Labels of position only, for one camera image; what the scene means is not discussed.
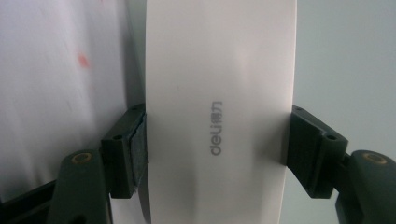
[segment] red stain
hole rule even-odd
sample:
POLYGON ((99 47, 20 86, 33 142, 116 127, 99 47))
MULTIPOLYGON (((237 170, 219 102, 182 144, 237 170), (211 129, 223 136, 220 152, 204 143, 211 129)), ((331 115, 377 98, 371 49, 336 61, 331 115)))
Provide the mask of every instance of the red stain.
POLYGON ((78 62, 79 62, 79 65, 81 67, 83 67, 83 68, 89 68, 90 67, 90 62, 88 62, 87 57, 85 57, 85 55, 82 54, 82 53, 80 53, 78 55, 78 62))

